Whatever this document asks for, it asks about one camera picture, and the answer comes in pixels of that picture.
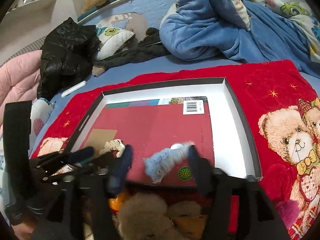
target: box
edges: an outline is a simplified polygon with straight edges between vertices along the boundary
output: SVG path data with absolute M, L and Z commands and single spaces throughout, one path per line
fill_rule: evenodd
M 204 113 L 187 113 L 188 101 L 199 98 L 203 99 Z M 144 157 L 183 140 L 194 141 L 203 157 L 230 176 L 262 178 L 251 130 L 226 78 L 156 82 L 104 91 L 82 118 L 65 150 L 93 146 L 98 154 L 105 142 L 113 139 L 133 146 L 127 180 L 136 183 L 152 183 L 144 174 Z M 187 160 L 161 184 L 195 186 L 192 178 L 184 181 L 178 174 L 188 171 L 186 167 Z

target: pink quilted jacket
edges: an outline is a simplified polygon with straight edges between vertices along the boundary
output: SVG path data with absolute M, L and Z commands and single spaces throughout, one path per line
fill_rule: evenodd
M 6 103 L 37 97 L 42 50 L 17 56 L 0 67 L 0 135 Z

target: cartoon bear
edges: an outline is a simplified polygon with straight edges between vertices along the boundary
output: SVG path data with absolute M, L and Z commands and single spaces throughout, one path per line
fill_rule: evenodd
M 38 157 L 61 150 L 68 138 L 52 138 L 48 137 L 42 141 Z
M 260 117 L 259 133 L 268 140 L 268 147 L 281 158 L 294 165 L 298 176 L 291 190 L 291 200 L 298 202 L 303 217 L 302 230 L 308 230 L 309 213 L 318 206 L 320 196 L 320 153 L 313 133 L 301 119 L 298 106 L 289 106 Z
M 316 136 L 320 142 L 320 101 L 316 98 L 309 102 L 299 99 L 299 110 L 303 114 L 302 120 L 309 130 Z

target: black puffer jacket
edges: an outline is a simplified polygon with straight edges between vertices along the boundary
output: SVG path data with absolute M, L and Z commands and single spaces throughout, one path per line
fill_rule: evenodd
M 41 47 L 37 98 L 48 101 L 61 88 L 83 81 L 92 72 L 92 55 L 100 44 L 95 26 L 81 26 L 72 18 L 56 27 Z

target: gray checkered fabric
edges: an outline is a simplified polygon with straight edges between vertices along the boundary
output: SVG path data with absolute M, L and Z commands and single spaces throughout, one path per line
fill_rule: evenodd
M 4 63 L 7 63 L 10 59 L 13 59 L 14 57 L 17 57 L 19 55 L 28 53 L 28 52 L 32 52 L 35 50 L 38 50 L 41 48 L 41 46 L 44 44 L 44 40 L 45 40 L 46 36 L 43 36 L 42 38 L 40 38 L 39 40 L 34 41 L 33 43 L 30 43 L 29 45 L 25 46 L 24 48 L 20 49 L 18 52 L 16 52 L 15 54 L 13 54 L 11 57 L 9 57 Z

